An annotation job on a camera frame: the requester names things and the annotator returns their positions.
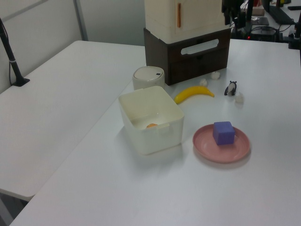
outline white lid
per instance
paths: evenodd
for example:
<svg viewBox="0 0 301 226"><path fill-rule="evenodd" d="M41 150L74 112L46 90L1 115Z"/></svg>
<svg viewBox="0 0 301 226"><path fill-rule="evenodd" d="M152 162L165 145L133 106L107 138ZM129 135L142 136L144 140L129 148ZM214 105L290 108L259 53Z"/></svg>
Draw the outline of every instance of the white lid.
<svg viewBox="0 0 301 226"><path fill-rule="evenodd" d="M145 66L138 68L137 71L134 73L134 77L141 80L155 80L162 76L163 69L159 67L153 66Z"/></svg>

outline plastic container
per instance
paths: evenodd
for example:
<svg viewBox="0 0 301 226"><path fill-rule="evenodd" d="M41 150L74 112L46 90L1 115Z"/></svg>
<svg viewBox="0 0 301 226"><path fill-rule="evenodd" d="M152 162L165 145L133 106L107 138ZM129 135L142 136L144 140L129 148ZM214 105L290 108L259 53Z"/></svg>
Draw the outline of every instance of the plastic container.
<svg viewBox="0 0 301 226"><path fill-rule="evenodd" d="M122 120L135 149L150 154L182 141L184 113L160 86L119 97ZM146 128L154 123L157 126Z"/></svg>
<svg viewBox="0 0 301 226"><path fill-rule="evenodd" d="M146 29L166 44L229 28L222 0L144 0Z"/></svg>
<svg viewBox="0 0 301 226"><path fill-rule="evenodd" d="M162 68L145 66L138 68L133 74L134 90L152 86L165 86L165 74Z"/></svg>

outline dark brown drawer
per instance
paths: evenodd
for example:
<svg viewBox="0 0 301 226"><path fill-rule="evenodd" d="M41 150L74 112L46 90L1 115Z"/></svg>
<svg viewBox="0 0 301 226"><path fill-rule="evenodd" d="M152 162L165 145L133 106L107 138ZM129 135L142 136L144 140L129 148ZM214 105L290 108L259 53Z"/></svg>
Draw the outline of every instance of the dark brown drawer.
<svg viewBox="0 0 301 226"><path fill-rule="evenodd" d="M175 84L227 67L228 49L211 51L170 64L170 82Z"/></svg>
<svg viewBox="0 0 301 226"><path fill-rule="evenodd" d="M230 29L166 44L144 29L147 66L160 67L165 72L165 83L172 85L227 67ZM181 54L186 47L218 39L217 47L193 54Z"/></svg>

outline floor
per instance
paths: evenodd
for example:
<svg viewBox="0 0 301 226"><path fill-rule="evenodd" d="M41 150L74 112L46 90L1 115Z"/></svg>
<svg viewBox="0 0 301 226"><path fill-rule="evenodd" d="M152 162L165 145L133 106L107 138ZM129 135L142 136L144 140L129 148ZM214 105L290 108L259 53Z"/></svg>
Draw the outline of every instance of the floor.
<svg viewBox="0 0 301 226"><path fill-rule="evenodd" d="M27 203L0 193L0 226L9 226Z"/></svg>

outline white wall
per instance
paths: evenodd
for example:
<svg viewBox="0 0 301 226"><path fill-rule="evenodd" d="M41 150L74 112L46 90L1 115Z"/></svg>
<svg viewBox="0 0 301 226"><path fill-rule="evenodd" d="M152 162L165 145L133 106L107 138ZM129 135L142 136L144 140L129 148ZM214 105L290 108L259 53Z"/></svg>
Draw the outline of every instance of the white wall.
<svg viewBox="0 0 301 226"><path fill-rule="evenodd" d="M89 41L144 45L144 0L78 0Z"/></svg>
<svg viewBox="0 0 301 226"><path fill-rule="evenodd" d="M4 22L23 76L81 40L73 0L48 0ZM0 42L0 93L9 88L8 57Z"/></svg>

